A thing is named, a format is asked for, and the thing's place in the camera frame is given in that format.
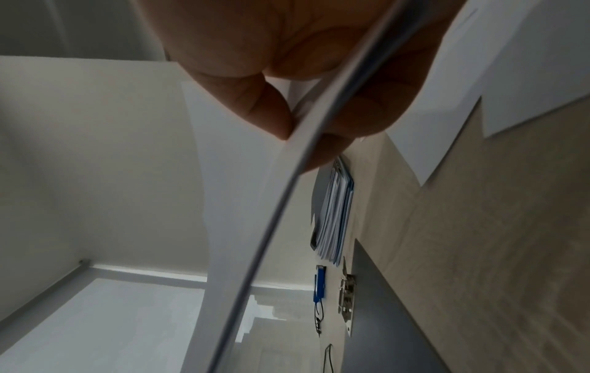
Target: black cable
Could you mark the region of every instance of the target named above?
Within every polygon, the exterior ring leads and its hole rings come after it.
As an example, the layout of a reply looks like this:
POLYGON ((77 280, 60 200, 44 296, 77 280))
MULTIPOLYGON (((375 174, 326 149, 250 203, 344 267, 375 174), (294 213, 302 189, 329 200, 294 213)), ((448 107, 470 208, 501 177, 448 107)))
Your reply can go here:
POLYGON ((329 344, 324 350, 324 366, 321 370, 322 373, 326 373, 326 355, 328 356, 328 360, 330 362, 330 370, 332 370, 332 373, 334 373, 334 366, 332 365, 332 344, 329 344))
POLYGON ((320 311, 318 310, 317 303, 315 304, 314 311, 313 311, 313 318, 315 319, 315 332, 318 334, 318 337, 321 334, 320 323, 322 321, 324 321, 324 303, 321 302, 321 299, 320 299, 319 303, 320 303, 320 307, 321 307, 321 317, 320 317, 320 311))

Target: wooden desk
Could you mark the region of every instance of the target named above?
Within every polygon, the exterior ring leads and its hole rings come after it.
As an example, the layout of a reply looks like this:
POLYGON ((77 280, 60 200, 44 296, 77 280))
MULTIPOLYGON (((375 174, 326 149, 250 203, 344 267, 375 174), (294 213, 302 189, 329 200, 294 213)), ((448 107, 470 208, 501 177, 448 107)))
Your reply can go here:
POLYGON ((346 151, 347 262, 357 238, 453 372, 589 372, 590 98, 488 139, 481 117, 422 188, 384 134, 346 151))

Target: metal hinge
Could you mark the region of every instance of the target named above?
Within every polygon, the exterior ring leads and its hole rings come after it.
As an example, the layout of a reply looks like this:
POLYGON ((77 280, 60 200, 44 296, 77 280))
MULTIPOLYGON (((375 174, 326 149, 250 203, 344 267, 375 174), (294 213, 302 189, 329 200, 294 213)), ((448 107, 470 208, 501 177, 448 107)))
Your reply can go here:
POLYGON ((338 313, 342 315, 346 324, 346 331, 352 334, 352 316, 355 308, 356 280, 346 272, 346 258, 343 258, 342 278, 340 279, 340 295, 338 297, 338 313))

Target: document stack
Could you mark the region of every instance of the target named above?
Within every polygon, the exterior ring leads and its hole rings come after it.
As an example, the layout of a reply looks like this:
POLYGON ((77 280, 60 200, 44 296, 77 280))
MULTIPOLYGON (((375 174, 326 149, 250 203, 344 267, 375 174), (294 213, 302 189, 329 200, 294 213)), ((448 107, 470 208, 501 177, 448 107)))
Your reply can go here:
POLYGON ((340 265, 348 214, 355 183, 342 159, 320 169, 313 193, 323 191, 321 202, 312 197, 312 219, 315 220, 311 239, 312 249, 322 259, 340 265))

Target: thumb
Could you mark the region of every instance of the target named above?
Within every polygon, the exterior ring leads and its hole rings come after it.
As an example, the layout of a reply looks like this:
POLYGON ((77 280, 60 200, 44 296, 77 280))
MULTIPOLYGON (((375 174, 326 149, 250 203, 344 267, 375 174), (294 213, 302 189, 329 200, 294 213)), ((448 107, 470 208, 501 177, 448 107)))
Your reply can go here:
POLYGON ((183 68, 219 102, 245 121, 281 140, 291 135, 293 118, 289 106, 262 73, 246 77, 217 77, 183 68))

